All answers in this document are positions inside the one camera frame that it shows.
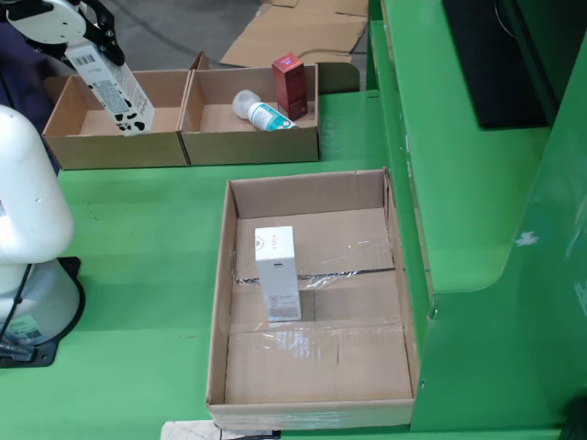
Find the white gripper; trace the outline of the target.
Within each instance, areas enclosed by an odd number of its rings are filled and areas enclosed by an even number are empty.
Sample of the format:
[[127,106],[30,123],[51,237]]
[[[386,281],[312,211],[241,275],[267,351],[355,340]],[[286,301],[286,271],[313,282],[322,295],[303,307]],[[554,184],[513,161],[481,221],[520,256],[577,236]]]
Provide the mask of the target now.
[[116,66],[125,64],[125,55],[116,40],[115,17],[99,0],[82,1],[96,18],[92,23],[69,1],[4,1],[8,23],[27,37],[37,53],[51,56],[73,69],[65,55],[66,43],[86,38]]

